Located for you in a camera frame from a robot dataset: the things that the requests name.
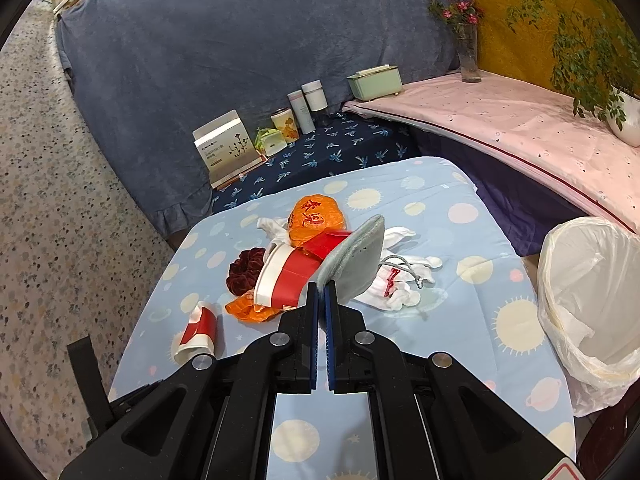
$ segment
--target pink bed sheet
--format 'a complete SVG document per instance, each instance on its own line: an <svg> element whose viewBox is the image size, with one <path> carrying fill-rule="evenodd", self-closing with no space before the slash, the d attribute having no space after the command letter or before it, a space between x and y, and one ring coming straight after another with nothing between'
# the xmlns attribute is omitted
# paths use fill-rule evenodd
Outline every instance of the pink bed sheet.
<svg viewBox="0 0 640 480"><path fill-rule="evenodd" d="M640 234L640 148L595 118L574 117L572 103L539 86L482 72L481 83L463 83L455 73L404 85L397 96L351 101L344 109L464 142L584 212Z"/></svg>

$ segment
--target trash can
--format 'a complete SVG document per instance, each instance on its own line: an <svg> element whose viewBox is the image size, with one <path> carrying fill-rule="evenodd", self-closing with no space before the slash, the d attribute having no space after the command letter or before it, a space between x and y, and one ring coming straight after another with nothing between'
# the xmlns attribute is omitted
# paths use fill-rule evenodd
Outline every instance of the trash can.
<svg viewBox="0 0 640 480"><path fill-rule="evenodd" d="M640 377L640 237L601 218L555 227L540 253L538 290L575 416L617 403Z"/></svg>

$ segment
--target blue gripper pad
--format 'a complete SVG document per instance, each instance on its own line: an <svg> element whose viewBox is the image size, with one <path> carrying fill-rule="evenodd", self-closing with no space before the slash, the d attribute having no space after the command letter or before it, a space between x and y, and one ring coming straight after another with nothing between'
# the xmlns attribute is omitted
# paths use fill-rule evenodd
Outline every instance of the blue gripper pad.
<svg viewBox="0 0 640 480"><path fill-rule="evenodd" d="M324 288L324 314L326 317L326 373L329 379L329 390L335 387L335 355L334 355L334 333L331 322L331 295L329 287Z"/></svg>
<svg viewBox="0 0 640 480"><path fill-rule="evenodd" d="M311 357L311 389L316 389L316 383L318 382L318 304L320 298L318 296L318 290L314 290L313 299L312 299L312 308L313 308L313 323L312 323L312 336L311 336L311 348L312 348L312 357Z"/></svg>

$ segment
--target dark red scrunchie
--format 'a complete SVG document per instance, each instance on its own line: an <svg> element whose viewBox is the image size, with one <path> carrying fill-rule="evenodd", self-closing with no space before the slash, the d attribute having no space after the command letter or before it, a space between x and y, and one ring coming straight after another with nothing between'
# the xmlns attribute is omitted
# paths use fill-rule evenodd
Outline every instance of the dark red scrunchie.
<svg viewBox="0 0 640 480"><path fill-rule="evenodd" d="M239 258L229 265L229 276L226 279L226 288L229 292L234 296L242 296L246 291L254 288L260 271L264 267L263 258L263 247L242 251Z"/></svg>

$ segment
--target orange plastic bag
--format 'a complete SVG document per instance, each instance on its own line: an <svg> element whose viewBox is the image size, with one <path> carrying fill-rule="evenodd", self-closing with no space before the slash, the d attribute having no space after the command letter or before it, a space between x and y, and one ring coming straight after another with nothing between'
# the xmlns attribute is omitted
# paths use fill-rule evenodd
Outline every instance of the orange plastic bag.
<svg viewBox="0 0 640 480"><path fill-rule="evenodd" d="M246 291L239 298L235 298L225 306L226 311L239 319L249 323L260 323L277 316L282 311L271 306L260 306L260 312L254 308L254 290Z"/></svg>
<svg viewBox="0 0 640 480"><path fill-rule="evenodd" d="M300 247L325 229L344 229L344 215L330 196L304 196L293 208L287 223L293 247Z"/></svg>

